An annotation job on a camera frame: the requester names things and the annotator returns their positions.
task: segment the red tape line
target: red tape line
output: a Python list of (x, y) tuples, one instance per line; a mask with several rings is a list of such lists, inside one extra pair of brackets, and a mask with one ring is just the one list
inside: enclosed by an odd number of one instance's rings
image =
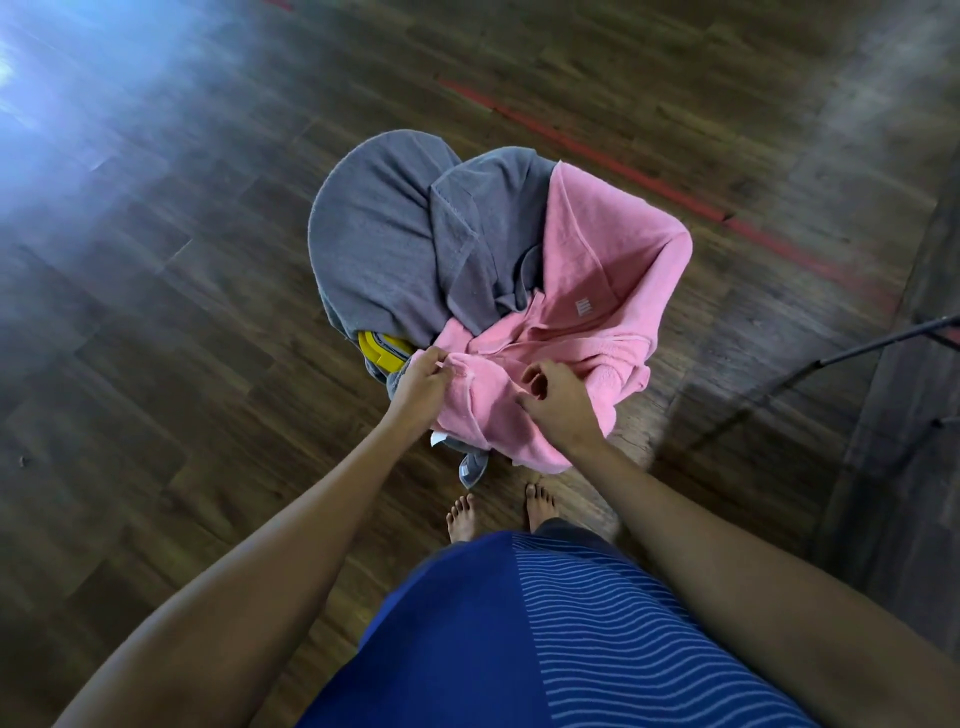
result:
[(437, 83), (444, 88), (448, 88), (449, 90), (460, 94), (464, 98), (469, 99), (474, 104), (478, 104), (485, 109), (495, 111), (501, 116), (516, 122), (526, 129), (529, 129), (531, 132), (538, 133), (539, 135), (546, 137), (550, 141), (554, 142), (558, 146), (563, 147), (564, 149), (567, 149), (567, 151), (572, 152), (573, 154), (587, 158), (602, 167), (606, 167), (620, 177), (624, 177), (631, 182), (635, 182), (644, 189), (648, 189), (672, 203), (676, 203), (681, 207), (685, 207), (690, 212), (700, 215), (712, 223), (729, 228), (741, 237), (750, 240), (752, 243), (755, 243), (762, 248), (766, 248), (767, 250), (776, 253), (786, 260), (796, 263), (797, 265), (805, 268), (811, 273), (816, 274), (822, 279), (830, 280), (843, 288), (854, 290), (866, 296), (867, 298), (873, 300), (877, 305), (881, 306), (885, 311), (893, 313), (897, 310), (897, 306), (900, 302), (900, 297), (898, 295), (892, 293), (886, 288), (880, 288), (872, 281), (861, 278), (857, 273), (845, 266), (836, 265), (822, 260), (816, 255), (808, 253), (807, 251), (799, 248), (783, 238), (771, 235), (768, 232), (764, 232), (758, 228), (755, 228), (750, 223), (733, 217), (726, 210), (723, 210), (720, 207), (711, 205), (710, 203), (705, 203), (703, 200), (699, 200), (692, 195), (681, 192), (680, 190), (671, 187), (663, 180), (658, 180), (650, 175), (645, 175), (642, 172), (638, 172), (633, 167), (628, 167), (626, 164), (617, 161), (616, 159), (609, 157), (602, 152), (598, 152), (582, 142), (571, 139), (548, 124), (543, 124), (532, 116), (528, 116), (520, 111), (515, 111), (509, 107), (505, 107), (502, 104), (494, 101), (494, 99), (474, 91), (472, 88), (462, 84), (457, 84), (442, 77), (437, 78)]

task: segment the blue striped shirt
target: blue striped shirt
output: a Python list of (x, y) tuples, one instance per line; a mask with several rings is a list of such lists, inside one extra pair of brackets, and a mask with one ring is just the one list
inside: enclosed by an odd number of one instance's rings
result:
[(411, 575), (300, 725), (814, 723), (635, 565), (502, 532)]

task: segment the wrist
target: wrist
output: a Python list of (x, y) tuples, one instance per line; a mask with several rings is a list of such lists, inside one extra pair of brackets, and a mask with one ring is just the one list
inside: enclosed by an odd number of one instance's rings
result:
[(578, 461), (582, 462), (589, 459), (592, 455), (603, 450), (608, 446), (607, 438), (598, 429), (595, 433), (585, 435), (572, 440), (563, 448), (558, 448), (561, 454), (574, 465)]
[(422, 434), (421, 429), (411, 427), (409, 423), (397, 422), (389, 416), (380, 420), (372, 432), (372, 436), (385, 447), (396, 450), (397, 457), (410, 449)]

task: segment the bare foot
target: bare foot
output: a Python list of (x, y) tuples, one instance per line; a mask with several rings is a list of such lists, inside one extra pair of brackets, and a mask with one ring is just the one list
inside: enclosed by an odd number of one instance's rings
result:
[(530, 517), (530, 533), (533, 533), (540, 524), (550, 519), (560, 517), (557, 502), (542, 485), (527, 483), (527, 515)]
[(450, 542), (459, 544), (473, 540), (476, 531), (476, 508), (473, 506), (473, 494), (460, 496), (446, 514), (446, 531)]

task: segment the yellow object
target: yellow object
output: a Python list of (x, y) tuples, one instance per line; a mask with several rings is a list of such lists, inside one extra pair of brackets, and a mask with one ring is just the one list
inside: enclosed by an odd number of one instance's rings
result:
[(366, 356), (370, 362), (389, 374), (399, 372), (406, 363), (406, 360), (384, 349), (376, 340), (377, 336), (399, 352), (406, 353), (408, 358), (417, 350), (409, 341), (395, 339), (393, 336), (386, 336), (382, 333), (374, 334), (372, 331), (360, 331), (357, 335), (357, 343), (360, 345), (360, 351), (363, 352), (363, 355)]

